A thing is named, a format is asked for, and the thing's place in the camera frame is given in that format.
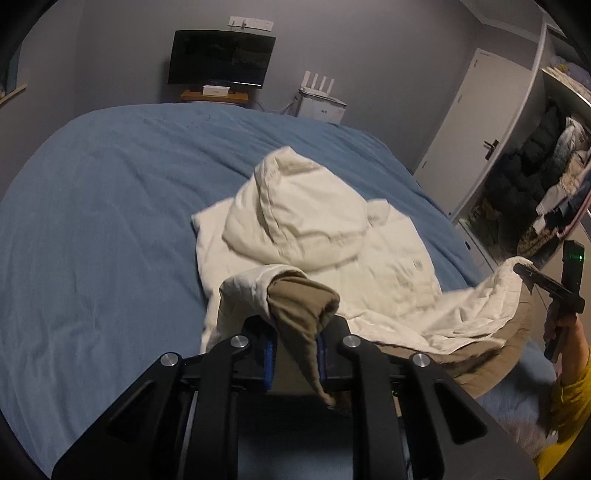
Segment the light switch panel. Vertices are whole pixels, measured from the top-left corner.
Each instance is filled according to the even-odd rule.
[[[273,22],[269,20],[259,20],[258,18],[230,17],[228,27],[256,28],[270,32],[273,28]]]
[[[244,20],[244,17],[230,17],[228,27],[245,27]]]

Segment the ceiling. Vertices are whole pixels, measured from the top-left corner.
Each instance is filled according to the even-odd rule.
[[[543,13],[534,0],[462,0],[462,3],[480,22],[538,41]]]

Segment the black metal bracket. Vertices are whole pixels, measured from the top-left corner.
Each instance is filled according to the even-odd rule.
[[[537,479],[526,454],[427,355],[385,355],[337,316],[318,344],[324,388],[351,394],[355,480],[406,479],[404,438],[417,480]],[[236,396],[269,389],[275,347],[274,330],[251,317],[205,355],[165,353],[62,456],[52,478],[236,480]]]

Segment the wooden tv stand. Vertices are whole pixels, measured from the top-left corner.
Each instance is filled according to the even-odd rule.
[[[194,90],[185,90],[181,93],[181,101],[183,102],[220,102],[233,103],[234,105],[248,105],[248,94],[243,92],[228,93],[228,96],[219,97],[213,95],[204,95],[201,92]]]

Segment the white door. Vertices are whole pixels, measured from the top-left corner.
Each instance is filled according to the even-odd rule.
[[[485,142],[500,141],[532,72],[479,48],[414,178],[448,215],[486,166]]]

